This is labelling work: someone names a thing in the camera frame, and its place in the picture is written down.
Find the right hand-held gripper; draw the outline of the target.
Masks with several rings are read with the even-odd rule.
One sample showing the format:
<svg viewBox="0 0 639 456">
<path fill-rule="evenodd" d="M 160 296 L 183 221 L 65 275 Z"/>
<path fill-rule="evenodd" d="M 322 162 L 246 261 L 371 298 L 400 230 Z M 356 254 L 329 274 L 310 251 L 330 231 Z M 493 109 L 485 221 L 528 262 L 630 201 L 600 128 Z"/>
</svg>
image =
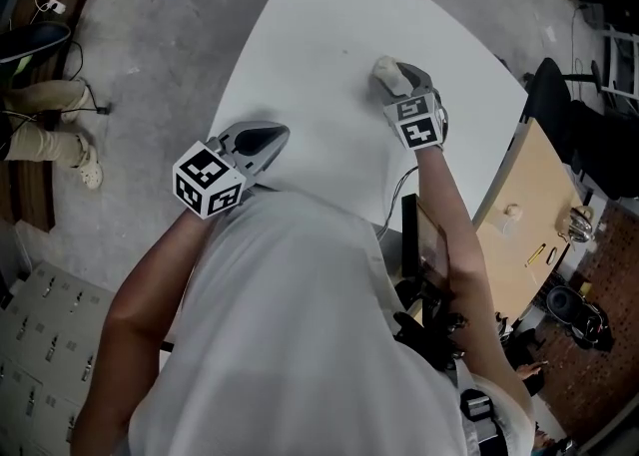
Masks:
<svg viewBox="0 0 639 456">
<path fill-rule="evenodd" d="M 382 62 L 381 102 L 386 119 L 406 149 L 443 147 L 448 115 L 427 73 L 407 63 Z"/>
</svg>

